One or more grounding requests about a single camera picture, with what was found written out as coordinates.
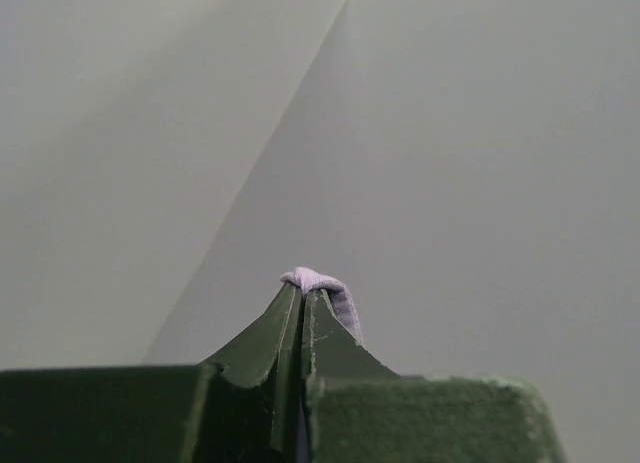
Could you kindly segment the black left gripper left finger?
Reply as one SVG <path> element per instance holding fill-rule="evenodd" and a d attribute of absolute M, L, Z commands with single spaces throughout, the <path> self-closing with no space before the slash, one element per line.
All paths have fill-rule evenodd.
<path fill-rule="evenodd" d="M 203 362 L 1 375 L 5 462 L 292 462 L 303 297 L 283 286 Z"/>

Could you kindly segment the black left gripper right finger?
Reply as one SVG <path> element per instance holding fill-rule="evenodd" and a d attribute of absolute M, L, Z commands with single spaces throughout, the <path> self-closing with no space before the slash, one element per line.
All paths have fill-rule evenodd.
<path fill-rule="evenodd" d="M 498 376 L 401 376 L 337 319 L 324 290 L 305 298 L 305 410 L 314 462 L 564 462 L 548 407 Z"/>

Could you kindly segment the lavender purple t-shirt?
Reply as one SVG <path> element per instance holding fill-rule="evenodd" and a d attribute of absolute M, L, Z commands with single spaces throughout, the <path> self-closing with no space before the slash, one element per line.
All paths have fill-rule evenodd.
<path fill-rule="evenodd" d="M 280 277 L 280 281 L 293 284 L 304 295 L 316 290 L 325 291 L 336 319 L 360 346 L 363 345 L 359 316 L 352 294 L 345 283 L 307 267 L 295 267 L 293 270 L 284 273 Z"/>

